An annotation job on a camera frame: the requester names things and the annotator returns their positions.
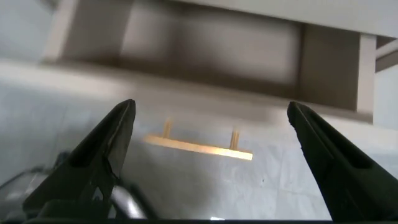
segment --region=drawer handle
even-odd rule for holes
[[[250,151],[238,150],[239,133],[234,130],[231,137],[231,145],[229,149],[216,146],[207,146],[202,144],[194,144],[191,142],[184,142],[179,140],[170,139],[170,130],[172,127],[171,120],[167,120],[164,125],[163,134],[156,136],[149,134],[145,136],[144,141],[149,144],[155,144],[158,146],[171,147],[174,149],[181,149],[192,152],[200,152],[205,154],[215,154],[221,156],[229,156],[238,159],[252,160],[253,153]]]

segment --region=white wall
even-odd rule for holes
[[[38,62],[52,21],[39,0],[0,0],[0,58]]]
[[[398,65],[376,73],[374,125],[398,130]]]

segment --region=metal part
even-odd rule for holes
[[[139,202],[121,186],[114,186],[111,200],[128,218],[147,218]]]

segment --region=white cabinet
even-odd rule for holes
[[[243,11],[62,1],[44,59],[306,101],[372,121],[375,35]]]

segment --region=open drawer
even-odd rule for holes
[[[267,16],[174,1],[64,0],[44,60],[124,68],[373,117],[375,35]]]

